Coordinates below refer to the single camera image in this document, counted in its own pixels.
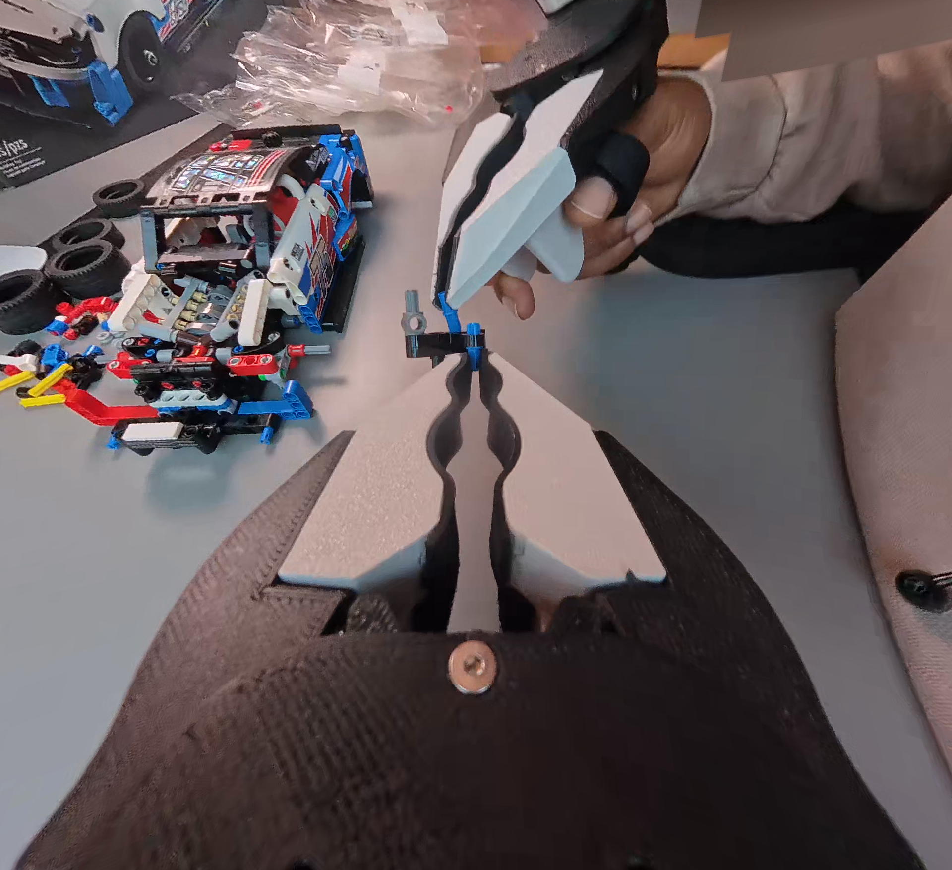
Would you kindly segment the person's right forearm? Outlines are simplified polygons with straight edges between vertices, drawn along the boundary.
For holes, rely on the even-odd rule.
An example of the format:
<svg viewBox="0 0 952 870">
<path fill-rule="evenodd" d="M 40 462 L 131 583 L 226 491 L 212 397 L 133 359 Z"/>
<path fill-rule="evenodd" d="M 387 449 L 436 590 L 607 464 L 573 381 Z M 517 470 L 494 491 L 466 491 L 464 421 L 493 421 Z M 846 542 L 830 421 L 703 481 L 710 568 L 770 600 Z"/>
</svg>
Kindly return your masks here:
<svg viewBox="0 0 952 870">
<path fill-rule="evenodd" d="M 733 80 L 725 61 L 682 73 L 705 91 L 711 124 L 663 221 L 807 221 L 841 198 L 889 212 L 950 196 L 950 42 Z"/>
</svg>

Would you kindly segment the person's beige hoodie torso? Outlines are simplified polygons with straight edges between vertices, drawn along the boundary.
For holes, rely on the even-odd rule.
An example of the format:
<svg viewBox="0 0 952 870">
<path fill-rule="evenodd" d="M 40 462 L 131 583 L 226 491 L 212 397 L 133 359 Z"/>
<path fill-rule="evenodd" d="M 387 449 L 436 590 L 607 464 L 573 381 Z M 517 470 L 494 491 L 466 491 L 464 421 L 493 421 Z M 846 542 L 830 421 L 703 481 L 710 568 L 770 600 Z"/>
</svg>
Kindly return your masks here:
<svg viewBox="0 0 952 870">
<path fill-rule="evenodd" d="M 951 762 L 950 610 L 895 580 L 951 565 L 951 202 L 836 316 L 839 431 L 850 492 L 892 636 L 936 745 Z"/>
</svg>

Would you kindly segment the heap of assorted loose bricks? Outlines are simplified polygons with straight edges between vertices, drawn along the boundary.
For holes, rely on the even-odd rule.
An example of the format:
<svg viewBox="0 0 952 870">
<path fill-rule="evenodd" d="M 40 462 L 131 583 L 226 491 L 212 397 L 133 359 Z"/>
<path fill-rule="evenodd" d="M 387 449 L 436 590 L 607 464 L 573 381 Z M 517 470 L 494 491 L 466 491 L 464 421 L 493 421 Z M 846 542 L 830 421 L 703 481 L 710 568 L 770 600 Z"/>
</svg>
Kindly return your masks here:
<svg viewBox="0 0 952 870">
<path fill-rule="evenodd" d="M 22 340 L 2 355 L 1 390 L 13 391 L 26 408 L 65 403 L 69 395 L 89 390 L 103 375 L 105 352 L 95 344 L 70 351 L 64 343 L 105 328 L 116 306 L 109 296 L 56 305 L 54 318 L 44 327 L 53 342 Z"/>
</svg>

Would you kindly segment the toy car set box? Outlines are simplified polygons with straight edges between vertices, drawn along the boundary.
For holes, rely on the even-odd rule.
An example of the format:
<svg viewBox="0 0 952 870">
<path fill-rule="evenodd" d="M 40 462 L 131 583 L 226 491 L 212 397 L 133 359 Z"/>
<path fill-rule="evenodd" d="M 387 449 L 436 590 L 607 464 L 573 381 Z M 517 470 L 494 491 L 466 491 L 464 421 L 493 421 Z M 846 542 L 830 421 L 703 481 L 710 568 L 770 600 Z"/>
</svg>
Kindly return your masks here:
<svg viewBox="0 0 952 870">
<path fill-rule="evenodd" d="M 1 0 L 2 190 L 194 113 L 278 0 Z"/>
</svg>

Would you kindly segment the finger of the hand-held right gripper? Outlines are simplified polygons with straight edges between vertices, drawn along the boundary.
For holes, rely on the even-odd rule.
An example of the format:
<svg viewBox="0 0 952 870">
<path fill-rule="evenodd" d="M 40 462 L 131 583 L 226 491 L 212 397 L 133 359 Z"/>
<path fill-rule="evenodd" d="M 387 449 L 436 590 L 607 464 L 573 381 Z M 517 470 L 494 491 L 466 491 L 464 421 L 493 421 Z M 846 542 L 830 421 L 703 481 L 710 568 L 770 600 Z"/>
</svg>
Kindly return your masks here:
<svg viewBox="0 0 952 870">
<path fill-rule="evenodd" d="M 482 203 L 495 174 L 521 145 L 521 117 L 494 113 L 477 123 L 443 183 L 433 264 L 433 290 L 447 292 L 458 233 Z"/>
<path fill-rule="evenodd" d="M 521 145 L 495 174 L 487 194 L 462 223 L 446 298 L 458 309 L 501 271 L 526 280 L 536 263 L 562 282 L 578 278 L 585 258 L 582 230 L 562 206 L 576 186 L 564 138 L 602 77 L 570 79 L 537 102 L 523 91 L 499 113 L 521 117 Z"/>
</svg>

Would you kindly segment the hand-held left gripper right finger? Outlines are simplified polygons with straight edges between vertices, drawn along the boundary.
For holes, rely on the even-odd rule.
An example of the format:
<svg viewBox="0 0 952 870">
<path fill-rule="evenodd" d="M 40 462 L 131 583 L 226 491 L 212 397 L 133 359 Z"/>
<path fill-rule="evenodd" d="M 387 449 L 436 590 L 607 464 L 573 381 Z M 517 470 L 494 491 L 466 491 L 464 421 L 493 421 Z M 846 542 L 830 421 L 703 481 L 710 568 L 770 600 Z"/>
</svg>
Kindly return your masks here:
<svg viewBox="0 0 952 870">
<path fill-rule="evenodd" d="M 595 431 L 496 353 L 482 359 L 494 487 L 490 556 L 503 589 L 663 582 L 665 568 Z"/>
</svg>

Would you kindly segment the person's right hand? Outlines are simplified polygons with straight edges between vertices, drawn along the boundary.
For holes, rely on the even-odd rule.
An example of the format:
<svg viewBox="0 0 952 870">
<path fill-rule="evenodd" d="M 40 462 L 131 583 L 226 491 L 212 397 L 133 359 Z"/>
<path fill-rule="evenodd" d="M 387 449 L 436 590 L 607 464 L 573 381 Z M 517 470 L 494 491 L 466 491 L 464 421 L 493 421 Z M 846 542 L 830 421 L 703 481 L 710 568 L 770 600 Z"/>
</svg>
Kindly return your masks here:
<svg viewBox="0 0 952 870">
<path fill-rule="evenodd" d="M 613 217 L 617 196 L 597 177 L 577 184 L 563 204 L 565 220 L 582 230 L 585 258 L 579 280 L 613 272 L 651 235 L 678 203 L 706 147 L 711 109 L 696 81 L 661 71 L 654 94 L 619 131 L 649 151 L 649 170 L 624 217 Z"/>
</svg>

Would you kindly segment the black brick beam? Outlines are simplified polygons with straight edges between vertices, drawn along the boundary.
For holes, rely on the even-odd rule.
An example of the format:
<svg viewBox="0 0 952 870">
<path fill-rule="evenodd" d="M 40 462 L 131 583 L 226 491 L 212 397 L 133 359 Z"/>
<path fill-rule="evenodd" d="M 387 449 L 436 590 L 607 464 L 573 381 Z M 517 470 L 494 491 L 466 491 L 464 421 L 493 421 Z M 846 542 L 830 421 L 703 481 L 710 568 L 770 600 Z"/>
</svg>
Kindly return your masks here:
<svg viewBox="0 0 952 870">
<path fill-rule="evenodd" d="M 407 357 L 410 359 L 437 359 L 439 362 L 453 354 L 468 355 L 467 333 L 425 333 L 416 337 L 405 336 L 404 340 Z"/>
</svg>

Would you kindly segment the grey desk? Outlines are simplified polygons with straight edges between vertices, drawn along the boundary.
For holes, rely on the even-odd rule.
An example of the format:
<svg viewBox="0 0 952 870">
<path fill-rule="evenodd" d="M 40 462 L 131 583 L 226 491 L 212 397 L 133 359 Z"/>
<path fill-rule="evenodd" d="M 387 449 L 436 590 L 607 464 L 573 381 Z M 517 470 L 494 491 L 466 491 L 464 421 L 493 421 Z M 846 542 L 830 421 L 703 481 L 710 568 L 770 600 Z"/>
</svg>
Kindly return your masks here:
<svg viewBox="0 0 952 870">
<path fill-rule="evenodd" d="M 111 451 L 62 405 L 2 394 L 1 853 L 11 868 L 83 773 L 157 629 L 244 516 L 341 429 L 425 373 L 404 292 L 430 283 L 452 131 L 330 117 L 363 140 L 376 200 L 344 334 L 302 365 L 315 418 L 273 447 Z M 867 571 L 839 450 L 834 316 L 849 272 L 682 279 L 636 262 L 533 281 L 519 323 L 467 307 L 494 351 L 618 441 L 743 563 L 801 654 L 839 740 L 928 868 L 950 868 L 950 780 Z"/>
</svg>

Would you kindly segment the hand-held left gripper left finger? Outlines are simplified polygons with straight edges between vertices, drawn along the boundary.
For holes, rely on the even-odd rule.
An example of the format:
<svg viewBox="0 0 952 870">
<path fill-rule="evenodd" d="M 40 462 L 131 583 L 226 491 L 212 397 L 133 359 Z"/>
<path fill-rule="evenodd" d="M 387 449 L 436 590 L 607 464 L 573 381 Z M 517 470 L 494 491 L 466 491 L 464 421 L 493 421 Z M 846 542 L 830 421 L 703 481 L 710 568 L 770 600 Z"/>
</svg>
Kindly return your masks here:
<svg viewBox="0 0 952 870">
<path fill-rule="evenodd" d="M 470 363 L 448 359 L 358 425 L 279 568 L 281 583 L 383 588 L 422 578 L 426 546 L 455 512 Z"/>
</svg>

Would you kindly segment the toy brick race car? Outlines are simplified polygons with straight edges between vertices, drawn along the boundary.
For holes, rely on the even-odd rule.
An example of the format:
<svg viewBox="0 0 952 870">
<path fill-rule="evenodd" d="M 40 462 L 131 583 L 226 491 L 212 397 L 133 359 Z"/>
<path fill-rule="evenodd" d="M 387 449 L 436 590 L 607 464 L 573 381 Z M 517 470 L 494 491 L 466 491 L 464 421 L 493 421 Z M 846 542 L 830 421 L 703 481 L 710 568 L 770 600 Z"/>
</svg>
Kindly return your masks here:
<svg viewBox="0 0 952 870">
<path fill-rule="evenodd" d="M 338 124 L 240 130 L 177 162 L 140 212 L 142 260 L 107 325 L 109 369 L 142 405 L 108 421 L 109 448 L 213 453 L 232 435 L 271 445 L 313 417 L 292 371 L 340 333 L 374 190 L 358 133 Z"/>
</svg>

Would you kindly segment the pile of clear plastic bags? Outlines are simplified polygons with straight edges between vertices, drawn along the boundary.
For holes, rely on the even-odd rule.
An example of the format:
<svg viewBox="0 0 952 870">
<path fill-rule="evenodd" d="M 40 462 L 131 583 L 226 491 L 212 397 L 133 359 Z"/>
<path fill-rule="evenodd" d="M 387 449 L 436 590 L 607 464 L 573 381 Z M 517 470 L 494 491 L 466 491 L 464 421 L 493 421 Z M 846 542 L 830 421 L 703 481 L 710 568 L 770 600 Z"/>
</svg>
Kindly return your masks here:
<svg viewBox="0 0 952 870">
<path fill-rule="evenodd" d="M 486 67 L 511 61 L 542 27 L 517 0 L 296 0 L 244 33 L 231 83 L 175 99 L 234 128 L 357 113 L 445 128 L 479 107 Z"/>
</svg>

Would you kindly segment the black hoodie drawstring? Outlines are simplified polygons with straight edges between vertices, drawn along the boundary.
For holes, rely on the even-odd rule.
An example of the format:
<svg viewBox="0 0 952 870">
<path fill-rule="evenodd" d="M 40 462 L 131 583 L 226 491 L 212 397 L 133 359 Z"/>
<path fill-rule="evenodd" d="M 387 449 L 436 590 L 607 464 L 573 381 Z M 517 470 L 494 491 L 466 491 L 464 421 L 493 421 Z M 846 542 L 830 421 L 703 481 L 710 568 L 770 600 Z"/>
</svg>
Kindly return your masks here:
<svg viewBox="0 0 952 870">
<path fill-rule="evenodd" d="M 929 574 L 905 570 L 895 580 L 897 591 L 912 605 L 924 611 L 942 613 L 951 608 L 951 572 Z"/>
</svg>

